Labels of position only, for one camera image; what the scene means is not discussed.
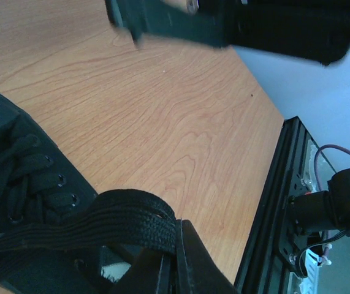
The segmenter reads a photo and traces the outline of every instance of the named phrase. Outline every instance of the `black canvas shoe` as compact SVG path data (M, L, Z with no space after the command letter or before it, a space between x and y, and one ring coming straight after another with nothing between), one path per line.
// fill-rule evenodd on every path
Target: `black canvas shoe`
M95 197L96 191L38 124L0 95L0 234L29 223L60 224L65 218L87 209ZM7 271L3 265L13 255L19 256L0 253L0 282L17 291L18 283L13 278L15 269ZM36 264L33 268L41 273L40 268L48 267L56 259L59 259L58 265L67 263L67 266L55 269L71 274L70 269L65 270L73 268L69 258L45 249L32 251L30 256L19 261L18 267L22 276L29 278L33 275L24 274L24 265ZM37 273L34 277L32 284L34 279L44 281ZM7 278L14 286L5 281Z

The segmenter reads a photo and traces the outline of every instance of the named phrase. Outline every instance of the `shoelace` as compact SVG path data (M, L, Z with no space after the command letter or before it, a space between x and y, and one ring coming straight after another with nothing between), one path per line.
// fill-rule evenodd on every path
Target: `shoelace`
M171 207L157 196L139 190L113 190L101 194L78 218L61 225L45 222L53 214L45 207L73 205L75 198L59 195L40 196L40 192L64 184L58 174L34 172L52 162L44 154L29 153L39 141L34 135L17 138L0 153L0 201L7 189L7 217L15 228L0 233L0 252L9 252L0 261L0 282L28 264L42 250L71 250L99 247L112 243L132 244L175 253L175 215ZM19 224L23 216L40 216L38 222Z
M38 222L57 223L61 221L57 213L59 207L78 203L74 194L41 194L63 186L66 178L58 173L34 174L53 164L49 156L29 152L39 145L39 139L28 134L17 138L10 148L0 153L0 202L7 201L7 217L12 224L20 223L24 215Z

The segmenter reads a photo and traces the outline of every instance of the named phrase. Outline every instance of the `table surface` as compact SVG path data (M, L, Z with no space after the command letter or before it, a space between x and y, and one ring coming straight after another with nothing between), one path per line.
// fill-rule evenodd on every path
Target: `table surface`
M234 281L283 118L233 49L137 50L102 0L0 0L0 92L98 192L147 190L190 219Z

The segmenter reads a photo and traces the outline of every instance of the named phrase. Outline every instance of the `black object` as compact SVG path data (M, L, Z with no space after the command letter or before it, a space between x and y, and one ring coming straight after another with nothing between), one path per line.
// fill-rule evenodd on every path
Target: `black object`
M142 250L110 294L237 293L216 267L189 220L176 222L176 255Z
M286 211L292 196L308 192L301 177L309 140L298 118L285 121L235 280L240 293L287 293L291 272L301 275L291 256L321 241L304 234Z
M30 197L32 190L39 195ZM0 236L5 230L29 222L57 223L86 209L96 195L33 119L0 95ZM58 266L45 272L56 260ZM11 270L7 264L13 262L18 264ZM47 274L46 278L33 275L31 269L24 267L27 264L36 264L36 272ZM15 293L22 291L23 281L13 278L20 270L19 274L29 280L30 289L44 293L50 275L66 273L64 283L59 281L58 286L72 291L67 280L72 279L73 273L65 270L69 264L67 257L45 250L31 251L21 258L15 252L1 252L0 282ZM87 281L79 280L75 287L91 290Z
M338 229L350 236L350 168L336 173L328 183L329 191L290 200L292 219L308 232Z
M105 0L112 25L212 47L238 45L328 65L350 48L350 0L190 0L196 13L160 0Z

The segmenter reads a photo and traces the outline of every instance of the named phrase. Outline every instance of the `black sneaker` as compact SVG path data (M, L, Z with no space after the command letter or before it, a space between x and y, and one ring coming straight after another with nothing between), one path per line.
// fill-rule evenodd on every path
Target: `black sneaker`
M87 209L96 195L39 125L0 95L0 234L30 223L60 224ZM17 267L33 262L45 268L59 259L58 254L33 250ZM4 263L20 255L0 253L0 282L6 284L4 280L16 272Z
M39 125L0 95L0 284L24 294L100 293L116 279L105 267L132 262L141 246L175 252L175 217L162 200L136 190L96 196Z

